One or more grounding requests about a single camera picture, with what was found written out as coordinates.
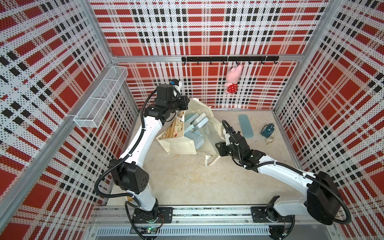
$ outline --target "beige floor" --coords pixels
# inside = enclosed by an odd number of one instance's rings
[[[217,120],[225,119],[236,131],[241,131],[239,114],[247,114],[251,122],[254,137],[246,138],[251,149],[294,166],[280,129],[275,127],[272,134],[275,141],[270,145],[266,145],[265,137],[260,134],[264,125],[275,122],[271,112],[214,111]],[[157,140],[151,144],[144,169],[149,173],[152,194],[160,205],[266,204],[275,195],[300,196],[283,182],[235,165],[229,156],[221,157],[215,165],[206,167],[204,156],[168,155]],[[114,186],[112,192],[120,193],[122,190]],[[124,205],[124,201],[123,197],[109,199],[107,205]]]

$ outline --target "pink plush toy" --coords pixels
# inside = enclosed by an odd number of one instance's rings
[[[243,65],[240,64],[237,67],[231,68],[231,70],[227,72],[227,76],[225,77],[227,82],[224,84],[224,87],[227,87],[224,91],[225,93],[234,94],[237,92],[237,83],[240,80],[242,71]]]

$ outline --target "metal mounting plate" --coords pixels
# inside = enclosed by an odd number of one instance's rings
[[[139,209],[135,209],[134,216],[132,218],[133,223],[148,223],[142,218],[137,218]],[[164,216],[164,223],[172,222],[173,207],[159,207],[159,214]]]
[[[253,222],[256,222],[256,223],[262,223],[262,222],[271,223],[266,218],[265,207],[251,207],[251,214],[252,214]],[[292,222],[292,216],[289,215],[289,216],[279,217],[277,222],[291,223]]]

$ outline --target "plaid panel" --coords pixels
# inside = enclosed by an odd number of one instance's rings
[[[384,232],[383,23],[382,1],[343,1],[278,113],[303,168],[343,194],[351,240]]]
[[[116,56],[302,53],[328,3],[90,2]]]
[[[106,65],[77,1],[10,1],[0,20],[0,198]]]
[[[198,98],[213,108],[273,109],[296,62],[245,62],[237,93],[225,94],[228,68],[235,63],[121,63],[128,68],[127,83],[139,107],[158,84],[183,82],[182,95]]]
[[[93,207],[103,198],[93,190],[110,159],[118,158],[133,123],[132,106],[119,90],[99,128],[75,127],[0,239],[82,239]],[[107,192],[112,176],[100,184]],[[20,238],[15,237],[21,231]]]

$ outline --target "white wire basket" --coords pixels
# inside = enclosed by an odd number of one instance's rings
[[[126,67],[113,66],[74,118],[79,127],[99,127],[128,76]]]

